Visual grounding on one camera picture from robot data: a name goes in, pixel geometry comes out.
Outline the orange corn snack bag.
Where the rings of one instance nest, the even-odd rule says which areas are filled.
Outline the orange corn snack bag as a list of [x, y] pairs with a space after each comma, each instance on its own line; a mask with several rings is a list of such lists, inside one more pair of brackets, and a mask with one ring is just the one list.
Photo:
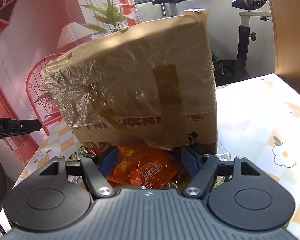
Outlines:
[[119, 145], [118, 149], [118, 161], [107, 176], [107, 180], [113, 183], [160, 189], [183, 166], [177, 157], [147, 145]]

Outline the floral checkered tablecloth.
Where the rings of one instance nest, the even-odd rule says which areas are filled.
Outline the floral checkered tablecloth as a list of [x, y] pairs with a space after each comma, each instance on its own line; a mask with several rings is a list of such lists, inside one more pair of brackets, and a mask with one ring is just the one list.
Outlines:
[[295, 202], [284, 227], [244, 231], [224, 224], [204, 200], [177, 189], [119, 189], [56, 231], [12, 229], [4, 239], [300, 239], [300, 95], [270, 74], [218, 87], [217, 157], [245, 157]]

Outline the printed room backdrop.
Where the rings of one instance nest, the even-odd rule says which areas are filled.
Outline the printed room backdrop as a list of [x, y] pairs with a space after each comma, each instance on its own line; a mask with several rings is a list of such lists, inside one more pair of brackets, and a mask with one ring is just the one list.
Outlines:
[[71, 49], [59, 44], [69, 23], [85, 25], [79, 0], [0, 0], [0, 118], [37, 118], [27, 77], [43, 58]]

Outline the exercise bike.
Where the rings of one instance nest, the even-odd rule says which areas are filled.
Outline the exercise bike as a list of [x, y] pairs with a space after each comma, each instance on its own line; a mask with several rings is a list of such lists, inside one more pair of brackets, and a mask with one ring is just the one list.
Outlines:
[[274, 72], [274, 41], [267, 0], [147, 0], [165, 6], [164, 17], [182, 10], [210, 12], [207, 32], [215, 82], [224, 86]]

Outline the plastic-covered cardboard box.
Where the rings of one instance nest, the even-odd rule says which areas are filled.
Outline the plastic-covered cardboard box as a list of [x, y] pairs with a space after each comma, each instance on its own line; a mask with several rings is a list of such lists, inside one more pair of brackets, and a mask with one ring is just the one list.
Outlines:
[[209, 12], [143, 22], [85, 42], [42, 70], [65, 123], [89, 151], [147, 144], [217, 151]]

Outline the wooden headboard panel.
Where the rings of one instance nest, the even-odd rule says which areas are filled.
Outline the wooden headboard panel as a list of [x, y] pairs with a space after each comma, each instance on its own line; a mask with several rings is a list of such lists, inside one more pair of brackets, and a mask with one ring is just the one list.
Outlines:
[[275, 74], [300, 94], [300, 0], [269, 0]]

